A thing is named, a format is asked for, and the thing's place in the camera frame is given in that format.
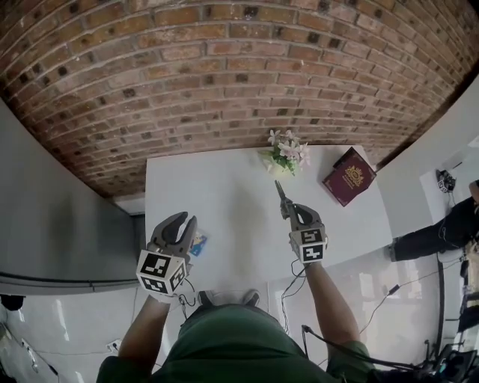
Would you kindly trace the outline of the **person's right forearm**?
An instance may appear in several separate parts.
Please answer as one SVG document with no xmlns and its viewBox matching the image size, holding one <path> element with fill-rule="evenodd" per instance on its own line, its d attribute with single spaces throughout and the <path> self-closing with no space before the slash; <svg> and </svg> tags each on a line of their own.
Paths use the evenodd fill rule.
<svg viewBox="0 0 479 383">
<path fill-rule="evenodd" d="M 321 263 L 308 264 L 305 274 L 323 338 L 338 345 L 360 341 L 356 318 Z"/>
</svg>

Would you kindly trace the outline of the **black equipment pile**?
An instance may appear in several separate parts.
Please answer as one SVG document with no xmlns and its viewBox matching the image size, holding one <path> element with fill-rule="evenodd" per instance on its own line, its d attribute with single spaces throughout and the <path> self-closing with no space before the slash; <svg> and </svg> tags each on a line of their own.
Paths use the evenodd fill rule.
<svg viewBox="0 0 479 383">
<path fill-rule="evenodd" d="M 424 341 L 426 358 L 420 365 L 422 373 L 435 383 L 479 383 L 479 351 L 460 351 L 448 343 L 439 352 L 429 340 Z"/>
</svg>

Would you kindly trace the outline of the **blue and yellow card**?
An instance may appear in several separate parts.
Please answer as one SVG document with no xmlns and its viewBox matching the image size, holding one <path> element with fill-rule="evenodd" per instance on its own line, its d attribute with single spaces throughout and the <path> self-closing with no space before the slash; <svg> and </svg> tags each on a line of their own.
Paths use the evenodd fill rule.
<svg viewBox="0 0 479 383">
<path fill-rule="evenodd" d="M 203 230 L 197 229 L 189 249 L 189 255 L 199 257 L 203 253 L 208 239 L 209 236 Z"/>
</svg>

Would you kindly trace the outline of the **person's green shirt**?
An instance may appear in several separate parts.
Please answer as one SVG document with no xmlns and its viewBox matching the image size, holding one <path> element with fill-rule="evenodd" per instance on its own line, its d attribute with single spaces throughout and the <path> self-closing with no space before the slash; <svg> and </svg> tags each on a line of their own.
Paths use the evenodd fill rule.
<svg viewBox="0 0 479 383">
<path fill-rule="evenodd" d="M 192 314 L 155 373 L 108 357 L 97 383 L 366 383 L 373 368 L 334 349 L 322 370 L 276 319 L 256 307 L 225 305 Z"/>
</svg>

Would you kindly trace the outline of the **spare gripper device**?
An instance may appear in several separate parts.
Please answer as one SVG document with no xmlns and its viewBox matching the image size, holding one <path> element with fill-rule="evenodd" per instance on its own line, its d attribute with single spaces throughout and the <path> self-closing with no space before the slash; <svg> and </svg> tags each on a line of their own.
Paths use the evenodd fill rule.
<svg viewBox="0 0 479 383">
<path fill-rule="evenodd" d="M 447 170 L 436 170 L 437 186 L 442 193 L 452 193 L 456 186 L 456 179 Z"/>
</svg>

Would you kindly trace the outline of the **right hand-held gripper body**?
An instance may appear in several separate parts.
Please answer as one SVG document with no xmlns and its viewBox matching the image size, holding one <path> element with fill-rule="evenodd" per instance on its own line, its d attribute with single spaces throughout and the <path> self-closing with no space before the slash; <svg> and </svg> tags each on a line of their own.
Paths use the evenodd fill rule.
<svg viewBox="0 0 479 383">
<path fill-rule="evenodd" d="M 314 219 L 310 224 L 292 223 L 289 237 L 291 248 L 300 263 L 306 265 L 323 260 L 329 240 L 320 219 Z"/>
</svg>

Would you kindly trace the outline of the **white cabinet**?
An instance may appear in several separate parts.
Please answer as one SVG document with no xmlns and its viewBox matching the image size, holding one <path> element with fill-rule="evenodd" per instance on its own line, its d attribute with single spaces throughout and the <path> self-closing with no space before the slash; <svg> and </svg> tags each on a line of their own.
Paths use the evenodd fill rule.
<svg viewBox="0 0 479 383">
<path fill-rule="evenodd" d="M 0 294 L 128 289 L 143 225 L 68 171 L 0 99 Z"/>
</svg>

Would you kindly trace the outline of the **dark red book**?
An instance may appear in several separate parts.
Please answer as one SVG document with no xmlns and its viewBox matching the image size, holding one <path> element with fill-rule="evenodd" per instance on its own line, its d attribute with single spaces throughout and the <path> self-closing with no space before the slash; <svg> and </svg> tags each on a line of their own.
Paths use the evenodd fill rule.
<svg viewBox="0 0 479 383">
<path fill-rule="evenodd" d="M 376 172 L 359 154 L 350 147 L 323 180 L 323 185 L 341 206 L 347 206 L 358 195 L 367 190 L 376 178 Z"/>
</svg>

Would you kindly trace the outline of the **pink flowers in pot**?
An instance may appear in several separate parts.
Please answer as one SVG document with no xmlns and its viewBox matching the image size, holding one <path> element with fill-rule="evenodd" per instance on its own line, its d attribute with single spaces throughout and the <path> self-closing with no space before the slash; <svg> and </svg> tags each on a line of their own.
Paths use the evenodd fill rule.
<svg viewBox="0 0 479 383">
<path fill-rule="evenodd" d="M 308 143 L 302 143 L 293 131 L 271 129 L 267 141 L 270 148 L 260 150 L 258 154 L 270 175 L 295 176 L 306 165 L 310 165 Z"/>
</svg>

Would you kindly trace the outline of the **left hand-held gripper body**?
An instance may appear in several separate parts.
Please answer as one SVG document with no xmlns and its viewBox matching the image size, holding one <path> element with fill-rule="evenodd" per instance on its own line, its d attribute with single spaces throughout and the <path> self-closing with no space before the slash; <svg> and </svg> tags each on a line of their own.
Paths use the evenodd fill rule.
<svg viewBox="0 0 479 383">
<path fill-rule="evenodd" d="M 157 245 L 150 238 L 147 248 L 140 253 L 136 276 L 147 293 L 167 301 L 177 296 L 191 268 L 191 256 L 178 254 L 177 243 Z"/>
</svg>

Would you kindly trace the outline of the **person's left forearm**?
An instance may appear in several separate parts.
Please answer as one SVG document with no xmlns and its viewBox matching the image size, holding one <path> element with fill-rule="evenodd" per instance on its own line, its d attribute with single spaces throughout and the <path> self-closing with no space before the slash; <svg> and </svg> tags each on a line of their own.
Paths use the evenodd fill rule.
<svg viewBox="0 0 479 383">
<path fill-rule="evenodd" d="M 169 310 L 170 304 L 149 296 L 124 336 L 118 357 L 151 373 L 159 354 Z"/>
</svg>

